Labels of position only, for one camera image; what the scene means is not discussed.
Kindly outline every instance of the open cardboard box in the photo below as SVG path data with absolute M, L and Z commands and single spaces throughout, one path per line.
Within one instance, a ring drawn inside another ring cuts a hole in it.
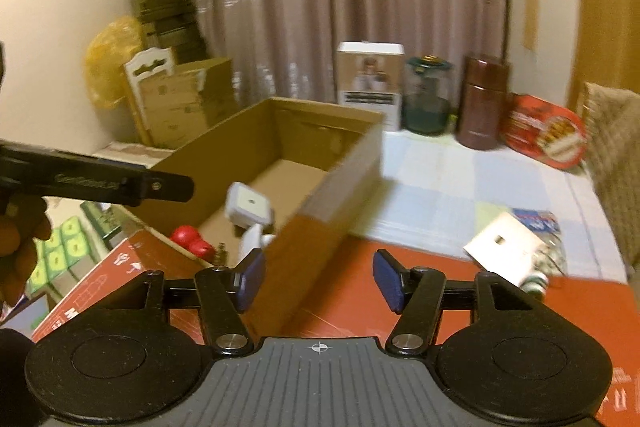
M 233 266 L 240 240 L 223 215 L 227 189 L 238 181 L 266 195 L 276 238 L 265 250 L 266 277 L 245 318 L 256 335 L 277 335 L 380 177 L 382 120 L 380 113 L 333 104 L 265 100 L 154 167 L 193 178 L 191 201 L 147 200 L 129 211 L 164 239 L 180 225 L 198 227 L 206 241 L 226 244 Z

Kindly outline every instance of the bottle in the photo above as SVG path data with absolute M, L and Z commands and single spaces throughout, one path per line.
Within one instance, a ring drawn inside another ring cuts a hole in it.
M 520 285 L 524 293 L 528 293 L 539 301 L 544 300 L 549 286 L 548 277 L 539 270 L 533 270 Z
M 452 65 L 428 55 L 407 60 L 402 96 L 404 126 L 418 134 L 437 134 L 447 128 L 451 106 Z
M 465 57 L 456 124 L 456 140 L 465 147 L 487 150 L 500 143 L 500 122 L 508 101 L 509 71 L 509 63 L 497 57 Z

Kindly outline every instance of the green lid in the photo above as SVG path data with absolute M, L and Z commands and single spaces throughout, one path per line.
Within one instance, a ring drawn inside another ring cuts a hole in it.
M 453 65 L 444 58 L 434 57 L 433 55 L 411 57 L 406 63 L 414 68 L 415 74 L 423 74 L 433 70 L 446 71 L 453 67 Z

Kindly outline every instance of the red ball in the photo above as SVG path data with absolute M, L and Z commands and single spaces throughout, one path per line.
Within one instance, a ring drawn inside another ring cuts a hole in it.
M 187 250 L 189 250 L 189 245 L 198 239 L 202 239 L 200 232 L 198 232 L 196 227 L 192 227 L 191 225 L 182 225 L 175 229 L 171 235 L 171 240 L 176 245 L 180 245 Z
M 188 249 L 191 253 L 193 253 L 196 257 L 200 257 L 201 259 L 207 260 L 207 257 L 216 253 L 216 249 L 213 248 L 207 241 L 204 239 L 196 239 L 189 245 Z

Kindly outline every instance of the glass jar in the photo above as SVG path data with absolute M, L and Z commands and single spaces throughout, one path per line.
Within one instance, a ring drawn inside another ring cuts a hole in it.
M 418 134 L 441 133 L 451 110 L 452 65 L 442 58 L 411 57 L 407 60 L 402 95 L 402 123 Z

